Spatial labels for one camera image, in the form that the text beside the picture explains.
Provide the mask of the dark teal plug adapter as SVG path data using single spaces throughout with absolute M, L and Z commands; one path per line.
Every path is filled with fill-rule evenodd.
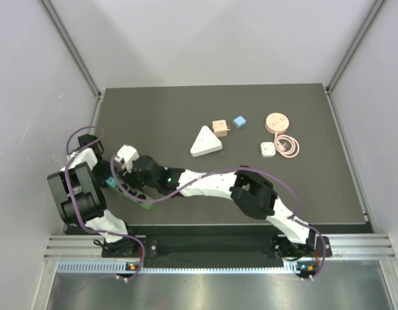
M 117 182 L 113 177 L 106 179 L 105 183 L 109 188 L 115 189 L 117 187 Z

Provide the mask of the green power strip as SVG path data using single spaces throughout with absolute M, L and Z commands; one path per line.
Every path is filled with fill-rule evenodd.
M 150 210 L 153 207 L 152 203 L 146 203 L 143 201 L 139 201 L 139 200 L 153 200 L 153 198 L 151 198 L 149 195 L 146 195 L 145 193 L 143 193 L 137 189 L 133 189 L 125 183 L 122 183 L 121 186 L 125 189 L 125 191 L 122 191 L 118 185 L 115 185 L 115 187 L 112 187 L 112 190 L 114 190 L 115 192 L 118 192 L 125 198 L 128 198 L 130 201 L 138 204 L 138 206 L 140 206 L 146 210 Z M 125 194 L 126 192 L 129 195 L 134 196 L 136 198 L 136 200 L 134 200 L 134 199 L 130 198 L 128 195 L 126 195 Z

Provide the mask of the white triangular power strip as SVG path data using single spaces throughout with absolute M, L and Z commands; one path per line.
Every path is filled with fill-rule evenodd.
M 223 144 L 221 140 L 208 126 L 202 126 L 190 149 L 190 155 L 196 158 L 222 149 Z

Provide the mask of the pink cube socket adapter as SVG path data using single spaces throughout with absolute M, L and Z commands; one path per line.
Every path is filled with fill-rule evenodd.
M 212 121 L 212 131 L 218 138 L 227 137 L 231 130 L 225 119 Z

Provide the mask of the blue plug adapter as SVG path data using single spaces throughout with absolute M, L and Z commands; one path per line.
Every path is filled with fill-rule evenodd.
M 246 125 L 246 119 L 243 116 L 237 116 L 233 119 L 232 124 L 235 128 L 240 129 Z

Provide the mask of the white cylindrical plug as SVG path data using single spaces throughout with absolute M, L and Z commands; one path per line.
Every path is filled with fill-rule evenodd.
M 271 158 L 276 155 L 276 147 L 274 142 L 267 141 L 260 144 L 261 156 L 264 158 Z

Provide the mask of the pink round socket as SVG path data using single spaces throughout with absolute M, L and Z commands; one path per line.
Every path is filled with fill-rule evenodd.
M 267 115 L 264 125 L 271 134 L 284 134 L 289 128 L 290 122 L 284 114 L 273 112 Z

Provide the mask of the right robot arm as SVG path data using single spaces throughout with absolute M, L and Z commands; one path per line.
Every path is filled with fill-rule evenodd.
M 149 156 L 120 155 L 111 159 L 110 169 L 113 177 L 121 178 L 132 189 L 155 189 L 161 198 L 154 203 L 176 196 L 214 197 L 234 202 L 244 215 L 266 220 L 284 234 L 274 245 L 282 258 L 295 260 L 310 256 L 317 247 L 317 233 L 284 204 L 263 171 L 240 166 L 194 172 L 160 166 Z

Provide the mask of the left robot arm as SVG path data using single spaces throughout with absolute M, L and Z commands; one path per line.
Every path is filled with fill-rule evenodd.
M 47 177 L 57 211 L 65 224 L 76 225 L 100 234 L 104 241 L 94 243 L 102 256 L 126 258 L 142 255 L 143 250 L 125 221 L 115 217 L 106 206 L 103 187 L 109 181 L 109 164 L 103 159 L 104 148 L 91 134 L 78 137 L 79 147 L 67 152 L 68 167 Z

